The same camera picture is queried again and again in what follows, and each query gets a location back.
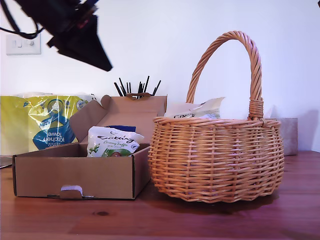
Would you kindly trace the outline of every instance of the light switch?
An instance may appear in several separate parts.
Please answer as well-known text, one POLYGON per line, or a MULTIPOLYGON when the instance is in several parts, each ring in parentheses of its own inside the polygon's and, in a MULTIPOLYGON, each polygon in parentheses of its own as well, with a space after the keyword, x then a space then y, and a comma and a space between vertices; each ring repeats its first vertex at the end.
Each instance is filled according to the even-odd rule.
POLYGON ((35 39, 25 39, 16 34, 7 34, 6 54, 8 56, 41 54, 41 34, 35 39))
POLYGON ((18 48, 22 48, 22 40, 16 41, 16 46, 17 46, 18 48))

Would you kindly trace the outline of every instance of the snack bag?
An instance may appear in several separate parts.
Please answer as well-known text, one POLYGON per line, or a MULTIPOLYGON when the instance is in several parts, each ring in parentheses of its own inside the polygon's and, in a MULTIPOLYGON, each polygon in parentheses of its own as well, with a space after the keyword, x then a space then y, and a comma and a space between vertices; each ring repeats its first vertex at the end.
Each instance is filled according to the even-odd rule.
POLYGON ((144 137, 135 132, 93 126, 88 133, 87 157, 125 157, 133 154, 144 137))
POLYGON ((224 97, 213 98, 201 104, 174 103, 168 107, 165 117, 168 118, 203 118, 219 119, 220 105, 224 97))

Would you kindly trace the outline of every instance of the cardboard box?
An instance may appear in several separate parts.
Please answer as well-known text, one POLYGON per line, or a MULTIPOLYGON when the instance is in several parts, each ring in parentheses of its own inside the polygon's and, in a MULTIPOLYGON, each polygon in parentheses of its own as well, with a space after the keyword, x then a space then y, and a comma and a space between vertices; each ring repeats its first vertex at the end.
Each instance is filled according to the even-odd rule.
POLYGON ((70 119, 79 143, 13 156, 13 188, 18 197, 135 199, 150 180, 149 143, 153 118, 166 111, 166 96, 110 97, 91 101, 70 119), (145 143, 133 156, 87 157, 92 126, 136 126, 145 143))

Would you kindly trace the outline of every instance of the wood grain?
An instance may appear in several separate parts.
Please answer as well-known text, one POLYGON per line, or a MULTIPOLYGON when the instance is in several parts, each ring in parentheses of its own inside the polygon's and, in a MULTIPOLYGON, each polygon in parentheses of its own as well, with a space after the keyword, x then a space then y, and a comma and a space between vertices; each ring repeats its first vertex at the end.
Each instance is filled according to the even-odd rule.
POLYGON ((285 158, 272 195, 235 203, 185 202, 150 183, 136 200, 15 197, 1 174, 1 240, 320 240, 320 153, 285 158))

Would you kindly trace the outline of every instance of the kitchen towel package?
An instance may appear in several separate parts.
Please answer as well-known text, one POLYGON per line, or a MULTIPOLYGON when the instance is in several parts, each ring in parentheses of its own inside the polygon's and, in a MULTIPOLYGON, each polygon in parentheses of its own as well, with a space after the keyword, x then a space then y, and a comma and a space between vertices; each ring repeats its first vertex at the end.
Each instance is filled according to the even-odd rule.
POLYGON ((1 155, 11 156, 69 144, 77 139, 70 117, 91 99, 76 95, 25 93, 1 96, 1 155))

